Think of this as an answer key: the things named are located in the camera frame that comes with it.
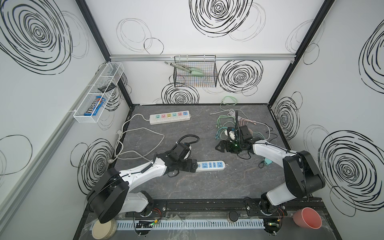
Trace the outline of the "small blue white power strip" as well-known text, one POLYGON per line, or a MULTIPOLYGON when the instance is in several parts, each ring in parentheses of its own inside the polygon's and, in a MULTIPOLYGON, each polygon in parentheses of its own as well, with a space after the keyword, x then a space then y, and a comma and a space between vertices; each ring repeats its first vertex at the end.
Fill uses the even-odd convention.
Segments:
POLYGON ((224 161, 206 161, 197 163, 198 168, 196 169, 196 172, 222 171, 226 168, 224 161))

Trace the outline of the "large multicolour power strip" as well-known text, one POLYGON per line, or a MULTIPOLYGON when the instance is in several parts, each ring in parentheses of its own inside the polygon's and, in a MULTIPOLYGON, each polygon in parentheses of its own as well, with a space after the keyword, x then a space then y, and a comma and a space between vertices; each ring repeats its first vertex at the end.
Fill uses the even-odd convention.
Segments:
POLYGON ((167 123, 184 122, 184 121, 189 121, 191 117, 192 116, 189 111, 178 111, 178 112, 171 112, 171 113, 154 114, 154 115, 150 115, 150 124, 160 125, 160 124, 167 124, 167 123))

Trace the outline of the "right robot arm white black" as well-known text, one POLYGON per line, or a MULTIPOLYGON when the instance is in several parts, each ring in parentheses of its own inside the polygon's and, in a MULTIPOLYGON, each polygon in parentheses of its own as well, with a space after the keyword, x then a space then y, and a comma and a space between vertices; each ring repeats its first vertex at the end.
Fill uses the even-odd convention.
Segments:
POLYGON ((296 152, 253 138, 246 126, 229 128, 226 132, 228 139, 216 145, 217 151, 231 154, 246 151, 268 159, 284 170, 285 182, 260 198, 260 211, 264 215, 271 216, 280 205, 307 197, 325 187, 325 179, 309 152, 296 152))

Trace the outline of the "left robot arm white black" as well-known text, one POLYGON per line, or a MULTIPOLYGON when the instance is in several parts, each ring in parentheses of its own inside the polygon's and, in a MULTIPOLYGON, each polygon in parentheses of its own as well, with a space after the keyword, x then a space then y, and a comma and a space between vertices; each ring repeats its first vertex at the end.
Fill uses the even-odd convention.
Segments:
POLYGON ((107 170, 87 195, 89 207, 99 222, 105 224, 122 213, 149 216, 154 208, 153 198, 146 191, 131 191, 174 171, 195 173, 198 163, 190 158, 191 144, 177 142, 171 150, 155 154, 149 162, 129 170, 107 170))

